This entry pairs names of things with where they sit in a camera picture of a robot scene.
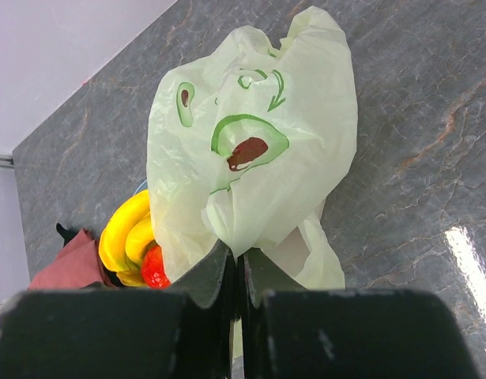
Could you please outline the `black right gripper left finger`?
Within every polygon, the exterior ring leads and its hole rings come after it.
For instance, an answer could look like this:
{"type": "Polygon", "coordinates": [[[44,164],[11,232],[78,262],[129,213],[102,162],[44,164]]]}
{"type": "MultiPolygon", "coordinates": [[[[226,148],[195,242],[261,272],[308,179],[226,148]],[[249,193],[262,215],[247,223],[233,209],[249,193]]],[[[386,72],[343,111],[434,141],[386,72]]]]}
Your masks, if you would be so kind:
{"type": "Polygon", "coordinates": [[[217,242],[165,290],[21,292],[0,315],[0,378],[228,378],[234,274],[217,242]]]}

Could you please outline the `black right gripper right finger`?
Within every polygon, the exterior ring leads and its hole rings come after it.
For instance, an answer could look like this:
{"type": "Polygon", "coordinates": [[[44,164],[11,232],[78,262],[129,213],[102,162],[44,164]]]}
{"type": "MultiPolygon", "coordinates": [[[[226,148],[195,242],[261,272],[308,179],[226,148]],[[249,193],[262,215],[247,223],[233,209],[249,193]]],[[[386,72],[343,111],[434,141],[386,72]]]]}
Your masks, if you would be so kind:
{"type": "Polygon", "coordinates": [[[454,316],[411,290],[310,291],[261,250],[242,257],[248,378],[476,378],[454,316]]]}

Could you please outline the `yellow banana bunch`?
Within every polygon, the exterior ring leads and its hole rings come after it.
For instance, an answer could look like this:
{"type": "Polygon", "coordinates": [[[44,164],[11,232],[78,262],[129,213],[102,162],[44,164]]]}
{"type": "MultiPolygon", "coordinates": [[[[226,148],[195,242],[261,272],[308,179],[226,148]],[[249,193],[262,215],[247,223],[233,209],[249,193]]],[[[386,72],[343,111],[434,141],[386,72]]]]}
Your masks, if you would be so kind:
{"type": "Polygon", "coordinates": [[[116,274],[125,287],[146,286],[139,266],[126,254],[126,239],[149,210],[149,191],[144,189],[119,206],[100,236],[98,253],[102,264],[109,272],[116,274]]]}

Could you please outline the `green avocado print plastic bag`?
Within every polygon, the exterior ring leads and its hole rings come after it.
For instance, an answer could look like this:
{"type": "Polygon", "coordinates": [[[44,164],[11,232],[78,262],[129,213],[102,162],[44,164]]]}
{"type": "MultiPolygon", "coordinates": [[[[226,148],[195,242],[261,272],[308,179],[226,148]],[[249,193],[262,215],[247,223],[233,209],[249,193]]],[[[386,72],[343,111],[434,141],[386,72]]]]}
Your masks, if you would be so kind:
{"type": "Polygon", "coordinates": [[[308,289],[345,275],[320,224],[356,153],[358,110],[345,33],[323,9],[296,14],[281,46],[251,26],[168,71],[148,128],[153,232],[171,281],[216,242],[258,248],[308,289]]]}

